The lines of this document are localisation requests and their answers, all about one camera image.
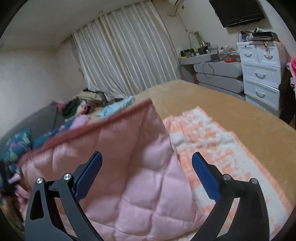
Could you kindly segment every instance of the light blue cloth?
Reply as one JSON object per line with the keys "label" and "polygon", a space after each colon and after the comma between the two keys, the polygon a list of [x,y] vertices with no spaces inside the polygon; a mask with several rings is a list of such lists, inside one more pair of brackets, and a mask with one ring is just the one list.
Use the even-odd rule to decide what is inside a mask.
{"label": "light blue cloth", "polygon": [[99,113],[97,113],[97,116],[102,117],[102,119],[105,119],[114,113],[118,112],[121,109],[125,109],[128,106],[132,105],[135,102],[135,97],[130,96],[127,99],[124,99],[120,102],[113,103],[111,105],[105,106]]}

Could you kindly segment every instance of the black television screen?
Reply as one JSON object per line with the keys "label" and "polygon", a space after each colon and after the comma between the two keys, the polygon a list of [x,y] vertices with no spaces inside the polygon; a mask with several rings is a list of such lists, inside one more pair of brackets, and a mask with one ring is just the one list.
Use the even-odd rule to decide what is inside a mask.
{"label": "black television screen", "polygon": [[224,28],[259,22],[264,18],[256,0],[210,0]]}

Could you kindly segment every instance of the metal screw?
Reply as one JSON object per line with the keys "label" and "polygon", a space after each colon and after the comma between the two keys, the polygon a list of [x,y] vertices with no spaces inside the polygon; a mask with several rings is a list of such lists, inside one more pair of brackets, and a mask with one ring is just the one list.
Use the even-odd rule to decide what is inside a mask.
{"label": "metal screw", "polygon": [[64,176],[64,179],[65,179],[65,180],[69,180],[71,177],[72,177],[72,175],[68,173],[68,174],[66,174],[66,175]]}
{"label": "metal screw", "polygon": [[256,178],[252,178],[252,179],[251,179],[251,182],[252,182],[253,184],[257,184],[257,183],[258,183],[258,180],[257,180]]}
{"label": "metal screw", "polygon": [[228,174],[224,174],[223,179],[226,180],[226,181],[229,181],[231,179],[231,176],[228,175]]}
{"label": "metal screw", "polygon": [[40,183],[42,183],[43,182],[43,178],[38,178],[37,180],[36,180],[36,182],[38,183],[38,184],[40,184]]}

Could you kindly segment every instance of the brown mattress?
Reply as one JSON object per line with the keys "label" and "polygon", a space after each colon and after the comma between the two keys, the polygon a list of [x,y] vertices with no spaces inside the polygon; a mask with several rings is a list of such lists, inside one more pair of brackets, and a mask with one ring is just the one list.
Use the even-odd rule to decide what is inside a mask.
{"label": "brown mattress", "polygon": [[152,87],[136,96],[151,98],[162,119],[201,107],[223,128],[233,131],[270,171],[296,204],[296,131],[267,111],[235,97],[182,80]]}

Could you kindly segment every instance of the white curtain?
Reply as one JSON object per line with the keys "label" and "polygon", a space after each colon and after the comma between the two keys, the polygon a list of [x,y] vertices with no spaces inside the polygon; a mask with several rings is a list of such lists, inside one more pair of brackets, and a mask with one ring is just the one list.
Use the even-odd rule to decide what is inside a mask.
{"label": "white curtain", "polygon": [[151,1],[108,13],[74,38],[92,91],[135,95],[181,78],[175,50]]}

